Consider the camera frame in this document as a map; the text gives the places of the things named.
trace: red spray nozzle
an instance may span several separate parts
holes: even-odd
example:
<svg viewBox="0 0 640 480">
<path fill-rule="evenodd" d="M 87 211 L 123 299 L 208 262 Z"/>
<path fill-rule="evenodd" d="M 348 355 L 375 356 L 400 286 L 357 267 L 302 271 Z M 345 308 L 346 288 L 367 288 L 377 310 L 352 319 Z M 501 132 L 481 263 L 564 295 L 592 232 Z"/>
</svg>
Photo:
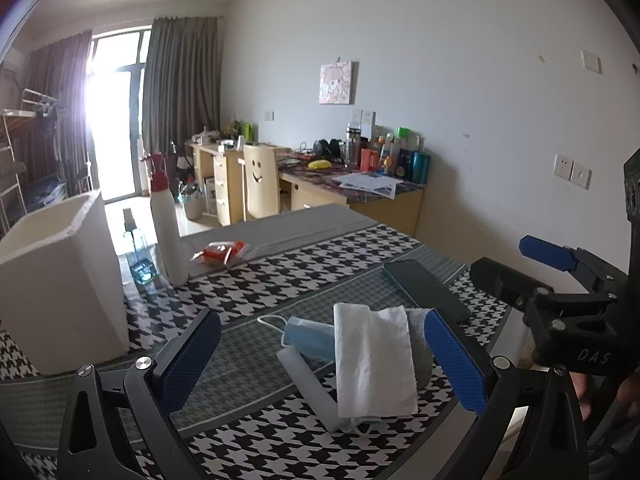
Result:
<svg viewBox="0 0 640 480">
<path fill-rule="evenodd" d="M 153 165 L 153 172 L 151 174 L 151 192 L 153 193 L 169 189 L 169 179 L 164 172 L 164 155 L 161 152 L 155 152 L 140 160 L 146 162 L 149 159 Z"/>
</svg>

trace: curtain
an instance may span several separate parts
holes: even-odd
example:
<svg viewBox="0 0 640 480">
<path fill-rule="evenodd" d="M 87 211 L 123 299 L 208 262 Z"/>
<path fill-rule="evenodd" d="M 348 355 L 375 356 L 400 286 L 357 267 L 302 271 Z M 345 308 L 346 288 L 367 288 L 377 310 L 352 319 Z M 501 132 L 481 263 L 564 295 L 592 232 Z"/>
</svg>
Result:
<svg viewBox="0 0 640 480">
<path fill-rule="evenodd" d="M 91 40 L 92 32 L 88 30 L 34 51 L 29 58 L 25 81 L 26 88 L 55 97 L 60 102 L 60 158 L 70 195 L 77 192 L 78 174 L 86 170 L 88 151 L 93 146 L 87 139 L 84 115 L 86 65 Z M 17 144 L 16 159 L 27 166 L 27 183 L 58 169 L 50 136 L 38 123 L 33 125 L 33 131 L 21 135 Z"/>
<path fill-rule="evenodd" d="M 142 137 L 147 152 L 171 153 L 192 135 L 220 129 L 217 18 L 158 18 L 146 58 Z"/>
</svg>

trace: human hand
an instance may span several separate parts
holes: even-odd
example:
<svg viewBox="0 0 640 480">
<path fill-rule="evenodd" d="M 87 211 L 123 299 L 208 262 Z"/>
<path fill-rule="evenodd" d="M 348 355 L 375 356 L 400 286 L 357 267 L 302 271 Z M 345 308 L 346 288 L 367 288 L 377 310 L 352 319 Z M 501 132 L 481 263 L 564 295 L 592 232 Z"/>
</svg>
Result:
<svg viewBox="0 0 640 480">
<path fill-rule="evenodd" d="M 580 412 L 582 420 L 587 420 L 591 415 L 591 403 L 584 398 L 589 384 L 589 378 L 585 374 L 570 372 L 571 380 L 574 382 L 575 393 L 580 400 Z M 629 413 L 635 415 L 640 412 L 640 372 L 633 372 L 627 377 L 616 394 L 616 401 L 623 406 L 629 406 Z"/>
</svg>

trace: glass door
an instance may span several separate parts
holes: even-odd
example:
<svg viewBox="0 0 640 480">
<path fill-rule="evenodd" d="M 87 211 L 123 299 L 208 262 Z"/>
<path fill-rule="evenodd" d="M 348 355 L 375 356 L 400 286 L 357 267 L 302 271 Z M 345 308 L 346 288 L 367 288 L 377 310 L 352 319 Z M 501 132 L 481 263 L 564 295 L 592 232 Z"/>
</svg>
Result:
<svg viewBox="0 0 640 480">
<path fill-rule="evenodd" d="M 142 78 L 150 34 L 150 30 L 136 30 L 97 38 L 92 43 L 86 115 L 105 202 L 141 193 L 138 139 L 142 134 Z"/>
<path fill-rule="evenodd" d="M 105 201 L 136 194 L 131 145 L 131 72 L 96 74 L 89 81 L 87 118 L 94 136 L 98 181 Z"/>
</svg>

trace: white foam stick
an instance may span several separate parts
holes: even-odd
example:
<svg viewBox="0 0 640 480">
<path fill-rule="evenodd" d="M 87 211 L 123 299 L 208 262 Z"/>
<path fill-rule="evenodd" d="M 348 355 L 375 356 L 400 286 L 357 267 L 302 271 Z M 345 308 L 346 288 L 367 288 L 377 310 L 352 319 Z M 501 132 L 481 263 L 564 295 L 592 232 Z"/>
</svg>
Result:
<svg viewBox="0 0 640 480">
<path fill-rule="evenodd" d="M 324 428 L 333 433 L 338 428 L 346 428 L 350 424 L 348 418 L 338 416 L 338 404 L 322 387 L 318 378 L 305 363 L 298 350 L 293 345 L 285 346 L 276 352 L 284 369 L 293 383 L 305 397 L 312 411 L 318 416 Z"/>
</svg>

